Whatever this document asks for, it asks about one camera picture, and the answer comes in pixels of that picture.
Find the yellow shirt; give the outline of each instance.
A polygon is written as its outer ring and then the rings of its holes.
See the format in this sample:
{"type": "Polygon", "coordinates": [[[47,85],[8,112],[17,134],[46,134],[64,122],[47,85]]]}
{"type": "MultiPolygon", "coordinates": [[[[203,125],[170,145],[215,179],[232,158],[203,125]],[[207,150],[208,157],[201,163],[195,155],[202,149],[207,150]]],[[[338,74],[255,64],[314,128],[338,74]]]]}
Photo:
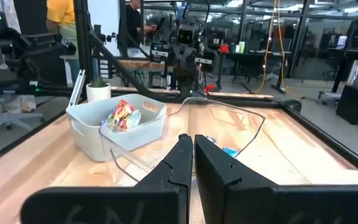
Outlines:
{"type": "Polygon", "coordinates": [[[49,20],[59,23],[59,33],[77,48],[77,32],[75,27],[74,0],[48,0],[47,1],[49,20]]]}
{"type": "Polygon", "coordinates": [[[48,19],[59,24],[73,24],[74,0],[48,0],[48,19]]]}

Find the floor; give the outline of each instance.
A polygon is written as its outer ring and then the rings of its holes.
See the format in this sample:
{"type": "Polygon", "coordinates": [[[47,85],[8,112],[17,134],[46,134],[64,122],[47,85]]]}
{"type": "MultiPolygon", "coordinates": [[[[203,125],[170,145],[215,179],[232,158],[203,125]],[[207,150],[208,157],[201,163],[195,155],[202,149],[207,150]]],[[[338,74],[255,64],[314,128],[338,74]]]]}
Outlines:
{"type": "MultiPolygon", "coordinates": [[[[208,83],[213,83],[213,80],[208,78],[208,83]]],[[[223,76],[222,87],[223,91],[234,93],[244,93],[246,89],[241,85],[242,79],[238,78],[232,83],[232,77],[223,76]]],[[[117,84],[119,80],[111,80],[111,83],[117,84]]],[[[274,97],[287,100],[304,96],[302,102],[302,115],[308,120],[314,122],[321,129],[326,131],[332,137],[342,142],[345,146],[353,149],[358,153],[358,126],[350,125],[347,121],[335,115],[334,103],[324,106],[318,100],[318,92],[322,90],[329,90],[332,82],[301,82],[299,80],[286,80],[285,85],[288,86],[287,94],[283,95],[270,87],[271,83],[275,80],[265,83],[264,87],[258,92],[265,95],[273,95],[274,97]]],[[[256,80],[251,80],[246,84],[249,89],[255,91],[260,86],[256,80]]],[[[68,104],[67,98],[56,97],[52,100],[42,104],[36,109],[36,112],[43,113],[48,120],[65,110],[68,104]]],[[[41,124],[39,119],[28,119],[25,121],[28,125],[37,127],[41,124]]],[[[13,127],[12,130],[7,131],[5,127],[0,127],[0,149],[7,146],[19,136],[24,135],[26,132],[18,127],[13,127]]]]}

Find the red object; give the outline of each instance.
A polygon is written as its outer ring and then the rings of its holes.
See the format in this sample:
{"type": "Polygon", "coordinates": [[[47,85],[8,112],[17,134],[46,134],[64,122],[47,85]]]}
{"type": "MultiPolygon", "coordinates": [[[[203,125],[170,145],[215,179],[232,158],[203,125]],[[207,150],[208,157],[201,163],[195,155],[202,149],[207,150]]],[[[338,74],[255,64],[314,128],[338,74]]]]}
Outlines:
{"type": "Polygon", "coordinates": [[[213,88],[215,88],[215,85],[210,84],[209,86],[204,88],[204,92],[208,93],[209,91],[211,91],[213,88]]]}
{"type": "Polygon", "coordinates": [[[226,45],[226,44],[221,45],[220,51],[221,51],[222,53],[229,53],[229,46],[226,45]]]}

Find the blue object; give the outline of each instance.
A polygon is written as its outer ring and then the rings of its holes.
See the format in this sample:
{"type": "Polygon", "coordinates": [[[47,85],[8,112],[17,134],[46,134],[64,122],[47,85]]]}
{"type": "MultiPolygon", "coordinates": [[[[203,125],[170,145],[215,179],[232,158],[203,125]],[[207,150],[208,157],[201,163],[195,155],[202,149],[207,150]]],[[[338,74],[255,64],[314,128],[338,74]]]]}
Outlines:
{"type": "Polygon", "coordinates": [[[237,151],[235,151],[233,149],[226,148],[226,147],[224,147],[222,150],[225,153],[229,154],[229,156],[231,156],[231,157],[235,157],[237,155],[237,153],[238,153],[237,151]]]}

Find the white pot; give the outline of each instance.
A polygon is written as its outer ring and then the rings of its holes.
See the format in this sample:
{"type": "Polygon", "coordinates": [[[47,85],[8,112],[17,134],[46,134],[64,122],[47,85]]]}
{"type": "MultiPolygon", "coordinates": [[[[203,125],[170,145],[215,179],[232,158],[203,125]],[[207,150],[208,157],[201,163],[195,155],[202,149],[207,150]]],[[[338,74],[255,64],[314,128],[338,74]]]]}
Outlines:
{"type": "Polygon", "coordinates": [[[88,103],[99,100],[105,100],[111,98],[110,84],[107,83],[106,87],[93,88],[90,87],[90,83],[86,84],[86,95],[88,97],[88,103]]]}

